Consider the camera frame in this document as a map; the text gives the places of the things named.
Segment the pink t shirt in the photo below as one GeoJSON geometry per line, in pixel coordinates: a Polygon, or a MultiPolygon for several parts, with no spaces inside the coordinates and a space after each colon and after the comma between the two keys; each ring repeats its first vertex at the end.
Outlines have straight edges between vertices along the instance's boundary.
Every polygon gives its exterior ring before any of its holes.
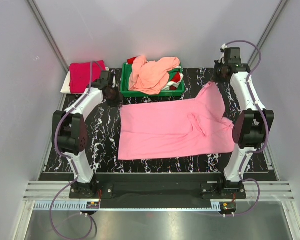
{"type": "Polygon", "coordinates": [[[231,153],[234,125],[224,113],[223,97],[213,82],[192,99],[124,105],[118,159],[231,153]]]}

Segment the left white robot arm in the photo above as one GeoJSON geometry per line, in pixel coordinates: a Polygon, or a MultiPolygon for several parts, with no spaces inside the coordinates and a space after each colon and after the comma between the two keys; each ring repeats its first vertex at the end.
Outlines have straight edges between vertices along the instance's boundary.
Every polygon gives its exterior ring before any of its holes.
{"type": "Polygon", "coordinates": [[[111,108],[122,104],[118,86],[114,72],[102,71],[73,105],[63,111],[55,111],[52,116],[52,144],[60,156],[68,159],[74,179],[82,184],[80,192],[87,198],[93,198],[98,193],[98,186],[92,182],[94,173],[86,155],[86,120],[103,102],[111,108]]]}

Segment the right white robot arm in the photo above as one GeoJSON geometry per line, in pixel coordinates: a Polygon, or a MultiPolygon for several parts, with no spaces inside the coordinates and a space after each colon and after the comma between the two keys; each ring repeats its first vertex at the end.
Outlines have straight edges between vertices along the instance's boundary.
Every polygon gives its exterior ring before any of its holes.
{"type": "Polygon", "coordinates": [[[233,183],[243,180],[251,157],[267,146],[275,114],[262,104],[253,84],[254,70],[242,63],[240,48],[225,44],[220,51],[220,59],[214,61],[212,81],[228,83],[240,106],[240,116],[232,130],[234,150],[223,172],[226,181],[217,185],[218,195],[226,199],[235,192],[233,183]]]}

